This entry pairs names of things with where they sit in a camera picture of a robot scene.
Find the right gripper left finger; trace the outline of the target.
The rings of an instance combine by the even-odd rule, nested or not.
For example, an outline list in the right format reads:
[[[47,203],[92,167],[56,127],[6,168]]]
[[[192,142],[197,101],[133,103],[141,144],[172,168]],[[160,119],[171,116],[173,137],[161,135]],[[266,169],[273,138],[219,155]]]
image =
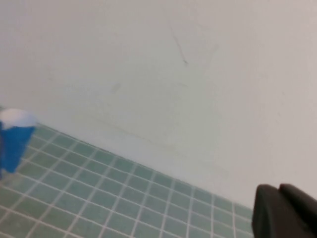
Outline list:
[[[256,238],[294,238],[297,236],[297,216],[290,203],[276,187],[257,187],[252,216]]]

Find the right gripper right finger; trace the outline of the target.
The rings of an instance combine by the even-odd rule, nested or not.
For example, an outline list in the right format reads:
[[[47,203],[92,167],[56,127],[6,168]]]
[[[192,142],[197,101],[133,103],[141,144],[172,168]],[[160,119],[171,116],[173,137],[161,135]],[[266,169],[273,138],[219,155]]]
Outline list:
[[[279,191],[291,204],[300,220],[317,237],[317,200],[291,184],[281,184]]]

